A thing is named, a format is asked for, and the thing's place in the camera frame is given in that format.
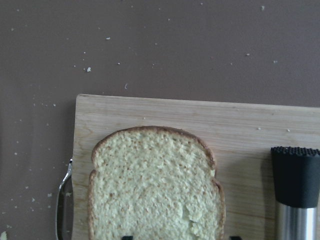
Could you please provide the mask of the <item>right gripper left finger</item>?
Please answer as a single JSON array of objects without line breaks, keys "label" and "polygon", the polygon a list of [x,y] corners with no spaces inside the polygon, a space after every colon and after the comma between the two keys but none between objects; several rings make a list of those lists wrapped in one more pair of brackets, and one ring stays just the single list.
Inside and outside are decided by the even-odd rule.
[{"label": "right gripper left finger", "polygon": [[121,237],[121,240],[133,240],[133,236],[132,235],[124,235]]}]

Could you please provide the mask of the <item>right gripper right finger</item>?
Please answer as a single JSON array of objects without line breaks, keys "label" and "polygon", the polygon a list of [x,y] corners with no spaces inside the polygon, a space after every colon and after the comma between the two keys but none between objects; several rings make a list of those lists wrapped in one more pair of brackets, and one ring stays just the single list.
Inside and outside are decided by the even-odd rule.
[{"label": "right gripper right finger", "polygon": [[229,240],[241,240],[240,236],[230,236]]}]

